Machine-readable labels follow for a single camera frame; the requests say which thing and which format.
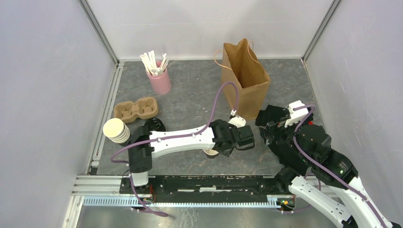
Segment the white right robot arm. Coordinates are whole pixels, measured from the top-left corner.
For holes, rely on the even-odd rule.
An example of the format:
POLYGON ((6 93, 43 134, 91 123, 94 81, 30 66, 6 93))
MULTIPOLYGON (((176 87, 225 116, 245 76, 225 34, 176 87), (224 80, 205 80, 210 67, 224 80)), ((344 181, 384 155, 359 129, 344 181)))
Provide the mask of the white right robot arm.
POLYGON ((353 163, 312 120, 313 115, 294 120, 286 110, 262 110, 256 118, 261 137, 283 164, 276 191, 302 198, 338 228, 399 227, 375 206, 353 163))

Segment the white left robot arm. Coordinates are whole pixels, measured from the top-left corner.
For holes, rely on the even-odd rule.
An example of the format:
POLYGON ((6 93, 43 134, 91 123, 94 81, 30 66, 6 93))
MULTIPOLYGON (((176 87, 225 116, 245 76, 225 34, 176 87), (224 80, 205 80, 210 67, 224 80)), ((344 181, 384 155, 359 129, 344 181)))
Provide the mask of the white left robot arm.
POLYGON ((148 172, 153 167, 153 159, 189 150, 204 150, 210 158, 230 156, 233 149, 254 148, 255 140, 251 127, 236 116, 228 122, 217 119, 208 125, 173 132, 151 131, 148 126, 140 126, 127 145, 131 187, 141 194, 149 189, 148 172))

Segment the black paper coffee cup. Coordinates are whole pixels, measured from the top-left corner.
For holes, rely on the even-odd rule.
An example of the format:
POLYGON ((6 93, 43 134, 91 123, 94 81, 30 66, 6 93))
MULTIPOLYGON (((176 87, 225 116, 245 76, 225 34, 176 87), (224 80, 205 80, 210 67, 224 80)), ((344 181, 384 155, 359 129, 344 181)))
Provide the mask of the black paper coffee cup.
POLYGON ((205 153, 205 155, 207 156, 207 158, 209 159, 214 159, 219 155, 218 151, 212 150, 212 149, 208 149, 208 150, 203 150, 203 152, 205 153))

